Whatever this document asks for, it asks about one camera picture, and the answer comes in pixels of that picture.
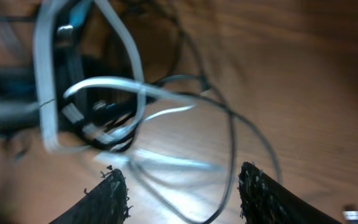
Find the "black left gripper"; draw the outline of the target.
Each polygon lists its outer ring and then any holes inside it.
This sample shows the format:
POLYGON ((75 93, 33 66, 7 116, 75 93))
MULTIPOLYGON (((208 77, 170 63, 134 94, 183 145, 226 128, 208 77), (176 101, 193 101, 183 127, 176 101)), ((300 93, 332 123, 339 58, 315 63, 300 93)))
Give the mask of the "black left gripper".
MULTIPOLYGON (((55 74, 58 75, 56 81, 59 94, 62 94, 73 83, 68 77, 70 66, 67 61, 69 61, 68 56, 64 56, 57 59, 56 62, 55 74)), ((121 71, 115 70, 103 60, 90 55, 81 56, 81 65, 85 78, 92 78, 96 75, 113 75, 134 79, 130 66, 126 66, 121 71)), ((39 126, 39 106, 35 95, 34 69, 32 67, 0 67, 0 134, 8 136, 22 129, 39 126)), ((94 121, 94 124, 97 125, 106 123, 107 130, 122 126, 125 121, 135 116, 137 98, 132 96, 119 103, 118 100, 112 100, 113 96, 117 96, 115 93, 102 94, 101 90, 89 90, 86 101, 88 106, 93 106, 99 96, 111 96, 108 103, 112 104, 96 111, 87 110, 84 112, 85 121, 74 124, 71 124, 68 118, 60 117, 60 131, 69 131, 92 146, 113 146, 110 143, 102 143, 101 140, 88 139, 85 131, 80 128, 84 128, 88 121, 94 121)))

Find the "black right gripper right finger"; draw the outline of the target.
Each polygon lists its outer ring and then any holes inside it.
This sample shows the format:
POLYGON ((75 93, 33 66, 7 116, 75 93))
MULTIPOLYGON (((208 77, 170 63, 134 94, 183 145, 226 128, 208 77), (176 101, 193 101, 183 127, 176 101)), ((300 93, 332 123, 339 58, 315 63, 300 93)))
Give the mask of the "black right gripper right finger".
POLYGON ((238 190, 247 224, 339 224, 250 162, 241 166, 238 190))

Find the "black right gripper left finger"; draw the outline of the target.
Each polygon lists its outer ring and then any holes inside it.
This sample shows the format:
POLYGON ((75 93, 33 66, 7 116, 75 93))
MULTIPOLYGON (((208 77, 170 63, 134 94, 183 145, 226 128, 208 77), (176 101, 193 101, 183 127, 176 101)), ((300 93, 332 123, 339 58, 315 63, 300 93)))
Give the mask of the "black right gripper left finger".
POLYGON ((50 224, 123 224, 130 217, 126 178, 119 169, 107 170, 95 188, 84 189, 85 196, 50 224))

